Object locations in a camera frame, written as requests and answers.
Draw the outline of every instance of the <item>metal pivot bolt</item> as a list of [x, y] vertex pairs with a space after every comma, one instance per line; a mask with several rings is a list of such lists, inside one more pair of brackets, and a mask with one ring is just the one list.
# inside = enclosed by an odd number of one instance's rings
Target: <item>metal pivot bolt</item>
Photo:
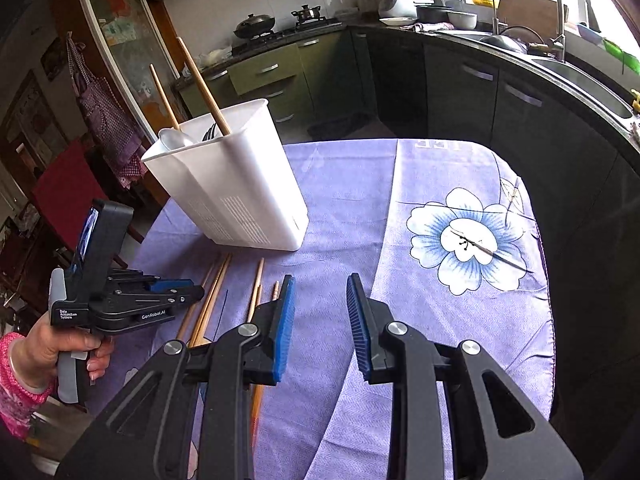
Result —
[[400, 321], [392, 321], [386, 326], [386, 329], [395, 335], [404, 335], [406, 331], [409, 330], [407, 326]]
[[480, 345], [471, 339], [467, 339], [462, 343], [462, 349], [469, 355], [478, 355], [480, 353]]
[[164, 348], [162, 348], [165, 354], [167, 355], [176, 355], [182, 352], [182, 343], [176, 339], [168, 341], [164, 344]]
[[251, 337], [258, 333], [258, 327], [253, 323], [244, 323], [238, 327], [238, 333], [245, 337]]

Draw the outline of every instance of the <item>cutting board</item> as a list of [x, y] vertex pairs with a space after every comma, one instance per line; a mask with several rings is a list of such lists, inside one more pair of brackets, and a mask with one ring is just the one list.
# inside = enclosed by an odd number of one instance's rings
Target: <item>cutting board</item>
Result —
[[554, 0], [500, 0], [498, 18], [510, 27], [523, 25], [532, 28], [544, 40], [558, 35], [558, 4]]

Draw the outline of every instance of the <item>flower center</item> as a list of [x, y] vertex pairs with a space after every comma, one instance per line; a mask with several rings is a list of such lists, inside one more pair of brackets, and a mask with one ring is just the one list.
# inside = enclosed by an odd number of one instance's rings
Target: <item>flower center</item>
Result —
[[482, 265], [488, 265], [498, 250], [494, 234], [484, 224], [470, 218], [452, 220], [440, 235], [444, 250], [456, 254], [461, 262], [468, 262], [473, 256]]

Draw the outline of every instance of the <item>floral sleeve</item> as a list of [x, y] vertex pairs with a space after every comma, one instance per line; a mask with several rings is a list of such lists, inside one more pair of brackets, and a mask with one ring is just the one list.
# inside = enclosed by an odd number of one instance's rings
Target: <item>floral sleeve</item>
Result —
[[47, 400], [53, 383], [40, 393], [30, 392], [20, 384], [9, 359], [11, 343], [20, 338], [11, 333], [0, 339], [0, 418], [13, 436], [25, 439], [31, 413]]

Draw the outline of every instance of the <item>drawer handle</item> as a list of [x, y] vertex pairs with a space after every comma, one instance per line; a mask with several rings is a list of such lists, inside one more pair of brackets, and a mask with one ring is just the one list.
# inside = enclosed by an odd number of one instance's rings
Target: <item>drawer handle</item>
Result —
[[542, 101], [540, 99], [536, 99], [535, 97], [531, 97], [530, 95], [526, 95], [524, 92], [521, 92], [517, 88], [514, 88], [511, 85], [507, 85], [507, 83], [505, 83], [504, 89], [507, 92], [509, 92], [511, 95], [516, 96], [518, 99], [521, 99], [522, 101], [524, 101], [524, 102], [526, 102], [526, 103], [528, 103], [530, 105], [537, 106], [538, 108], [540, 108], [542, 106]]
[[288, 115], [288, 116], [283, 117], [281, 119], [274, 119], [273, 122], [274, 123], [286, 123], [287, 121], [292, 120], [294, 115], [295, 114], [291, 114], [291, 115]]
[[260, 70], [260, 72], [258, 72], [258, 74], [265, 74], [267, 72], [271, 72], [271, 70], [276, 70], [278, 67], [278, 64], [276, 63], [275, 65], [271, 65], [268, 66], [267, 68], [263, 68], [262, 70]]
[[494, 76], [492, 74], [487, 74], [485, 72], [480, 72], [478, 70], [474, 70], [473, 68], [471, 68], [470, 66], [467, 66], [467, 65], [462, 65], [462, 70], [464, 70], [468, 74], [471, 74], [474, 77], [479, 77], [480, 79], [485, 79], [487, 81], [493, 81], [494, 80]]
[[227, 71], [225, 70], [224, 72], [220, 72], [219, 74], [212, 75], [212, 76], [210, 76], [210, 77], [206, 77], [205, 79], [206, 79], [207, 81], [215, 81], [215, 80], [216, 80], [216, 79], [218, 79], [219, 77], [222, 77], [223, 75], [226, 75], [226, 74], [227, 74]]

